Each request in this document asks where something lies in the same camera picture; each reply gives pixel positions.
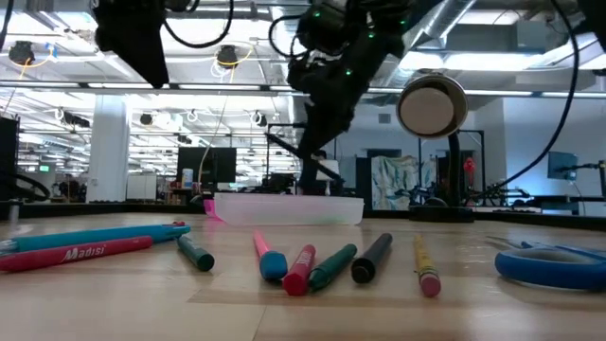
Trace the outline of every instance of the computer monitor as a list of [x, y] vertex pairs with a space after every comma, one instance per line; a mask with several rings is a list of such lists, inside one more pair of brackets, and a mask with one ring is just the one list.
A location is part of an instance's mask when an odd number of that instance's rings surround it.
[[549, 152], [547, 157], [547, 177], [549, 179], [577, 180], [576, 170], [562, 170], [578, 164], [579, 158], [576, 155], [573, 153]]
[[[177, 181], [181, 181], [183, 169], [192, 169], [193, 181], [198, 181], [198, 169], [205, 151], [205, 147], [179, 148]], [[202, 182], [205, 184], [236, 182], [236, 159], [236, 148], [211, 148], [202, 166]]]

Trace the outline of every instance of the marker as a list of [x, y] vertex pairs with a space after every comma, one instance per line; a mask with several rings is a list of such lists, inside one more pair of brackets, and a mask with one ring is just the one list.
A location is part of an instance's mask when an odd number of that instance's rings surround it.
[[307, 244], [296, 258], [291, 270], [282, 280], [282, 288], [290, 296], [304, 296], [307, 293], [307, 279], [312, 270], [315, 247]]
[[89, 242], [106, 242], [118, 239], [150, 236], [153, 242], [165, 242], [188, 233], [185, 224], [156, 224], [130, 227], [102, 228], [76, 232], [57, 233], [43, 236], [15, 237], [0, 242], [0, 254], [43, 250]]
[[321, 264], [313, 268], [308, 282], [312, 291], [325, 288], [336, 278], [358, 252], [354, 244], [347, 244], [334, 255], [328, 257]]
[[0, 271], [26, 271], [78, 260], [115, 255], [152, 246], [149, 236], [108, 242], [90, 242], [80, 245], [19, 252], [0, 257]]
[[437, 296], [441, 290], [441, 283], [434, 263], [429, 258], [429, 253], [420, 235], [415, 235], [414, 246], [420, 289], [426, 297]]
[[356, 283], [369, 283], [375, 278], [377, 267], [383, 260], [391, 241], [393, 241], [391, 234], [383, 233], [359, 259], [351, 264], [351, 277]]
[[215, 258], [189, 237], [177, 238], [177, 245], [179, 245], [179, 250], [201, 271], [208, 271], [215, 265]]
[[258, 270], [265, 280], [283, 278], [288, 272], [286, 257], [283, 254], [270, 250], [269, 244], [259, 231], [253, 232], [253, 241], [258, 254]]

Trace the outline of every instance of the table surface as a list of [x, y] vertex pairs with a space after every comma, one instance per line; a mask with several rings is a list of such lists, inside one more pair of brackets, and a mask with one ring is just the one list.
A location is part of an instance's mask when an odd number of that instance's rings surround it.
[[[390, 232], [378, 276], [355, 284], [347, 269], [317, 294], [288, 297], [258, 274], [253, 227], [202, 215], [113, 214], [22, 220], [18, 234], [185, 221], [215, 259], [198, 272], [175, 242], [20, 274], [0, 274], [3, 340], [605, 340], [606, 295], [524, 286], [499, 278], [486, 236], [606, 248], [599, 232], [477, 222], [364, 220], [359, 226], [262, 226], [293, 261], [312, 243], [321, 261], [352, 242], [359, 254]], [[3, 237], [10, 233], [0, 224]], [[424, 298], [412, 241], [422, 233], [442, 280]]]

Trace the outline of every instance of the scissors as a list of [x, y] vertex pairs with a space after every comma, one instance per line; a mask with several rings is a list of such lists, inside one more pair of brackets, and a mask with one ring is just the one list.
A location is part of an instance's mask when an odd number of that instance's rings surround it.
[[606, 289], [606, 251], [489, 239], [514, 247], [499, 252], [494, 260], [496, 270], [505, 278], [563, 289]]

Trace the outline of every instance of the dark green marker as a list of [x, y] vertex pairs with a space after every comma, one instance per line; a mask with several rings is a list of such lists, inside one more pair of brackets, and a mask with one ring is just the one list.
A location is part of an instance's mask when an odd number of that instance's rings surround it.
[[215, 265], [214, 257], [189, 237], [179, 237], [177, 239], [177, 245], [179, 245], [179, 249], [198, 269], [208, 271]]
[[358, 252], [356, 245], [347, 244], [339, 252], [314, 267], [308, 281], [310, 290], [317, 291], [329, 285], [348, 266], [349, 262], [353, 260], [356, 252]]

